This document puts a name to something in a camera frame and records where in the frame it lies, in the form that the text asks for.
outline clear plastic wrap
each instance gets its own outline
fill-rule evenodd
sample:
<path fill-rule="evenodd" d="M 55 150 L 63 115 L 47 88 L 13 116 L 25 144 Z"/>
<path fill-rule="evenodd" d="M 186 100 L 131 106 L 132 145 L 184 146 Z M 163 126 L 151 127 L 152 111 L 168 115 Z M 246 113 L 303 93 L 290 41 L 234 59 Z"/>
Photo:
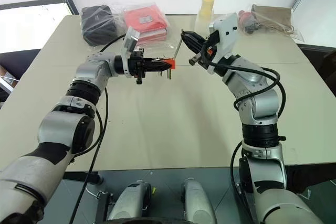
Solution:
<path fill-rule="evenodd" d="M 83 39 L 93 47 L 105 45 L 126 31 L 120 10 L 108 5 L 84 7 L 80 24 Z"/>
<path fill-rule="evenodd" d="M 252 5 L 250 12 L 239 12 L 238 23 L 246 34 L 257 30 L 278 31 L 304 41 L 302 34 L 293 24 L 293 12 L 290 8 Z"/>
<path fill-rule="evenodd" d="M 169 33 L 169 22 L 155 3 L 125 6 L 123 18 L 140 32 L 138 45 L 165 41 Z"/>

